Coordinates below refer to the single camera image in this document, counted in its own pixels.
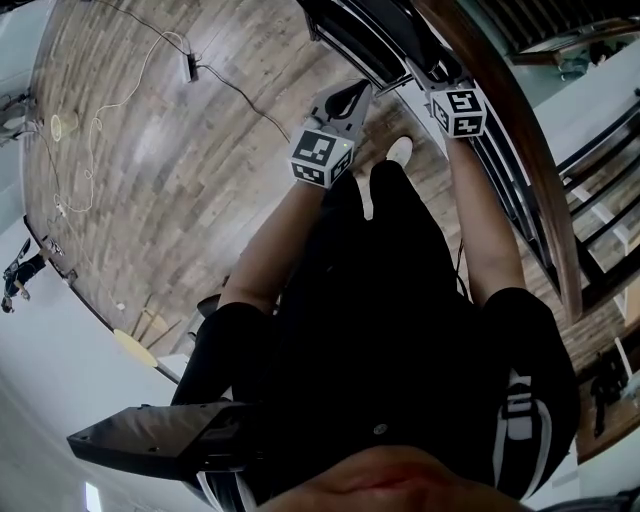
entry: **black sleeve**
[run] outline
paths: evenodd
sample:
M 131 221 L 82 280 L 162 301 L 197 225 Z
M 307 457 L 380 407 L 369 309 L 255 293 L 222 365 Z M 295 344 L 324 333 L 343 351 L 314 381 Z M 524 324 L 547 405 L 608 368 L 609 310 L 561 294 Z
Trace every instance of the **black sleeve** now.
M 273 318 L 254 306 L 221 307 L 198 330 L 196 348 L 172 405 L 215 402 L 229 386 L 234 400 L 256 400 L 275 340 Z
M 580 417 L 578 384 L 569 354 L 551 310 L 526 290 L 494 294 L 482 310 L 486 332 L 499 343 L 505 362 L 521 376 L 531 376 L 553 425 L 546 480 L 567 455 Z

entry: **white shoe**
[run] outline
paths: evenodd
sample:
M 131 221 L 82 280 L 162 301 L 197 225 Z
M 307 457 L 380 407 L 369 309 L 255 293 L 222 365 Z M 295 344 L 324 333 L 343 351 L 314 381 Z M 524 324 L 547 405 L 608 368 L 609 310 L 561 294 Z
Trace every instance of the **white shoe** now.
M 399 163 L 404 169 L 413 153 L 413 141 L 409 137 L 400 137 L 387 152 L 387 160 Z

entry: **forearm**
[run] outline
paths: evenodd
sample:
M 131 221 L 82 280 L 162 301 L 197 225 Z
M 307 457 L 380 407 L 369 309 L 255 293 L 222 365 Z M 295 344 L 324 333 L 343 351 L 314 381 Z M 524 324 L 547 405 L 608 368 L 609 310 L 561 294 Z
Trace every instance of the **forearm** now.
M 318 219 L 325 190 L 297 182 L 247 245 L 220 298 L 252 304 L 265 313 L 273 306 Z
M 524 288 L 518 244 L 482 164 L 466 142 L 447 140 L 471 295 L 482 306 L 498 290 Z

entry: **chin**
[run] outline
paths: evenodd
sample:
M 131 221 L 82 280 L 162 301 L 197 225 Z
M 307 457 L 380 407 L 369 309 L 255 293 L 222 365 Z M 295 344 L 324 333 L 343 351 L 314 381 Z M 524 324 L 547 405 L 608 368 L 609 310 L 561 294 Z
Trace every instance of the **chin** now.
M 261 512 L 466 512 L 528 510 L 464 480 L 409 446 L 371 448 L 265 503 Z

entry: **distant person in black clothing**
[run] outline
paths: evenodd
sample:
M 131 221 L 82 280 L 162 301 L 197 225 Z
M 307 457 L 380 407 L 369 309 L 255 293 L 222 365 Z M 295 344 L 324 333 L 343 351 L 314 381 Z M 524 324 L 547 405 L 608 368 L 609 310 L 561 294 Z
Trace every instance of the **distant person in black clothing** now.
M 471 147 L 448 140 L 447 150 L 473 302 L 405 174 L 403 137 L 371 171 L 370 221 L 350 172 L 328 192 L 293 185 L 200 328 L 173 404 L 215 402 L 229 387 L 234 401 L 261 404 L 263 457 L 240 476 L 264 510 L 516 510 L 512 498 L 567 455 L 578 388 L 554 317 L 526 290 Z M 434 204 L 449 204 L 439 193 Z M 544 419 L 523 421 L 532 407 Z M 531 429 L 550 423 L 549 443 L 534 441 Z M 530 456 L 508 460 L 507 438 L 524 439 Z M 236 475 L 209 482 L 218 495 Z
M 31 300 L 31 295 L 25 288 L 28 281 L 40 272 L 46 262 L 51 258 L 52 253 L 63 254 L 60 246 L 51 238 L 46 239 L 46 248 L 40 249 L 40 252 L 28 261 L 19 263 L 14 261 L 4 272 L 4 297 L 2 298 L 2 311 L 5 313 L 13 313 L 13 297 L 22 295 L 26 301 Z

